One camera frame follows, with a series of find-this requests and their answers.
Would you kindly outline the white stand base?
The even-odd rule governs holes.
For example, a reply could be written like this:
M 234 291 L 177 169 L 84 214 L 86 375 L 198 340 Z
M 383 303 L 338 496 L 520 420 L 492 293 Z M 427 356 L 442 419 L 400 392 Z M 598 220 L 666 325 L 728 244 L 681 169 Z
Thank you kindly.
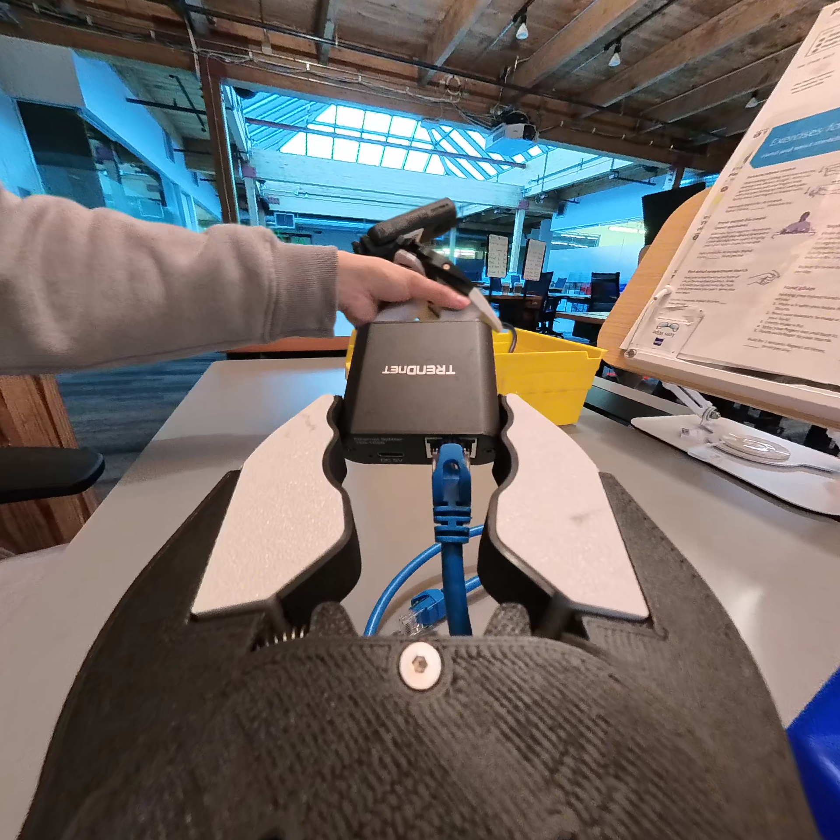
M 690 388 L 665 388 L 690 414 L 636 417 L 632 426 L 794 507 L 838 518 L 838 457 L 723 418 Z

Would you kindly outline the skylight window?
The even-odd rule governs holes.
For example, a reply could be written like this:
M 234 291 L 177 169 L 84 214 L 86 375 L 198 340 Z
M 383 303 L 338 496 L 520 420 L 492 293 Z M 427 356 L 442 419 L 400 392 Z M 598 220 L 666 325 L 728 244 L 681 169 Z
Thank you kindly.
M 488 151 L 488 135 L 394 112 L 258 93 L 241 107 L 251 146 L 405 172 L 477 182 L 517 170 L 546 154 L 542 144 Z

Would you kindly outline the dark monitor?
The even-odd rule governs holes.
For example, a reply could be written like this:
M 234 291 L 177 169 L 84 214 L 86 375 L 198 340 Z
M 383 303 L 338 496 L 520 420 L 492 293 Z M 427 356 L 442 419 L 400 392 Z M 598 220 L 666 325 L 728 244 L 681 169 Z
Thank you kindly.
M 704 182 L 697 182 L 642 196 L 644 245 L 653 244 L 665 222 L 678 207 L 706 189 Z

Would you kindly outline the person's left forearm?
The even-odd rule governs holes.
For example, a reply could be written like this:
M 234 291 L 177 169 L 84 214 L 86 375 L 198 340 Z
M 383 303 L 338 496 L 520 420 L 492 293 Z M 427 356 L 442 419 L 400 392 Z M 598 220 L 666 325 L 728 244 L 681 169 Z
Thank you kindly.
M 80 371 L 333 332 L 338 251 L 196 233 L 1 191 L 3 375 Z

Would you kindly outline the yellow plastic bin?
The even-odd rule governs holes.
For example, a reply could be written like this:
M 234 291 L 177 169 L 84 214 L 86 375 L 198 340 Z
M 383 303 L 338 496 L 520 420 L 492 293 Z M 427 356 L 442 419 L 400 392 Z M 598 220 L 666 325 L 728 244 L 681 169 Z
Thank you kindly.
M 350 340 L 347 374 L 356 333 Z M 602 362 L 601 351 L 531 331 L 518 331 L 514 350 L 509 350 L 507 332 L 493 332 L 492 340 L 498 396 L 519 396 L 555 425 L 577 421 Z

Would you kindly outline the person's left hand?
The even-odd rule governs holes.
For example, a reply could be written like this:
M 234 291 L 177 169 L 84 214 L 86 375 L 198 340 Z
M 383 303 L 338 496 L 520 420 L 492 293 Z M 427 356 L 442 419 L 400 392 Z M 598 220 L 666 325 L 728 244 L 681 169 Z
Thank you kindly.
M 412 300 L 453 311 L 469 305 L 456 290 L 411 269 L 376 257 L 338 253 L 337 309 L 354 328 L 374 321 L 384 305 Z

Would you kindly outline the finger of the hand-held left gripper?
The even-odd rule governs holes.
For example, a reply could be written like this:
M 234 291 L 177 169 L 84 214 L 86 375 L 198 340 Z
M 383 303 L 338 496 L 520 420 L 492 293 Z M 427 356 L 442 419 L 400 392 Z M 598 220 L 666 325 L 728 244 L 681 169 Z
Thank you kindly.
M 504 333 L 504 325 L 481 290 L 471 290 L 468 294 L 468 299 L 476 308 L 480 319 L 484 323 L 486 323 L 494 332 Z

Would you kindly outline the small white packet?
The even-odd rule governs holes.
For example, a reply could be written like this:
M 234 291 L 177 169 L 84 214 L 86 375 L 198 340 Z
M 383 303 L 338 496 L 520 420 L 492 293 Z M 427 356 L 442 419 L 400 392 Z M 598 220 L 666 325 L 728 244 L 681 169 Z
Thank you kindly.
M 646 316 L 634 333 L 630 349 L 639 353 L 677 358 L 704 318 L 701 308 L 664 306 Z

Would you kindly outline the blue plastic bin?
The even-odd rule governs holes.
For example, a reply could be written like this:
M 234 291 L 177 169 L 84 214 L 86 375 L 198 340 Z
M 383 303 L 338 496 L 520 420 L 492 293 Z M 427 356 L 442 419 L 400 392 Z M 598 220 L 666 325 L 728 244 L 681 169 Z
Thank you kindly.
M 825 839 L 839 838 L 839 671 L 787 728 L 805 798 Z

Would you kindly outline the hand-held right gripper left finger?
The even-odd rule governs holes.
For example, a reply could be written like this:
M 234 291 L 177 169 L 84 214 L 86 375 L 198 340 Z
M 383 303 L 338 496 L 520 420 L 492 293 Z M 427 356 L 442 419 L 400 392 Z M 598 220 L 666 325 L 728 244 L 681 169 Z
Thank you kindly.
M 246 459 L 192 604 L 196 619 L 264 613 L 308 621 L 361 576 L 338 418 L 323 395 Z

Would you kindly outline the grey desk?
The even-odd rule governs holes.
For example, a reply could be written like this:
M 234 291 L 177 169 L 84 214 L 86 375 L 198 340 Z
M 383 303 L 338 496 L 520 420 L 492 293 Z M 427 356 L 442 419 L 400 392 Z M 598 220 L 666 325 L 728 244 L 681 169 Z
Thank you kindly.
M 18 836 L 67 692 L 134 578 L 225 473 L 343 384 L 340 360 L 212 364 L 63 551 L 4 562 L 2 838 Z M 790 723 L 838 667 L 838 522 L 590 407 L 564 430 L 703 576 Z

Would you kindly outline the ceiling projector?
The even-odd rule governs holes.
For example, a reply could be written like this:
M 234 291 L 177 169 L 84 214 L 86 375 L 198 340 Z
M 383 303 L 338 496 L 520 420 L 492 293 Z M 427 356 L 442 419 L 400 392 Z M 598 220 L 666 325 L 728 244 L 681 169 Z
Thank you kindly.
M 498 123 L 488 133 L 485 151 L 488 155 L 523 154 L 536 145 L 538 140 L 539 132 L 528 115 L 520 110 L 511 110 L 502 113 Z

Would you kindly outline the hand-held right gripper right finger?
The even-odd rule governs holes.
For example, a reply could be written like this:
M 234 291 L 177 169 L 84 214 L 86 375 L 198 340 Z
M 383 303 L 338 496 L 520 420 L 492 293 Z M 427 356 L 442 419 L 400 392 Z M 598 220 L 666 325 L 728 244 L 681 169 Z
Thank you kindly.
M 478 576 L 537 634 L 582 618 L 643 625 L 650 610 L 594 461 L 518 395 L 501 395 Z

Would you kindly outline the black network splitter box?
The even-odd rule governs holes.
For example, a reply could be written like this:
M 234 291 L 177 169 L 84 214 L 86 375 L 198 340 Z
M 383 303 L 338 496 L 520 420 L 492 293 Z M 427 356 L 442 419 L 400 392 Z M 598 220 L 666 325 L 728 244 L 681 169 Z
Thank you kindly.
M 501 431 L 492 335 L 480 320 L 364 326 L 339 419 L 344 457 L 426 465 L 454 443 L 471 465 L 492 464 Z

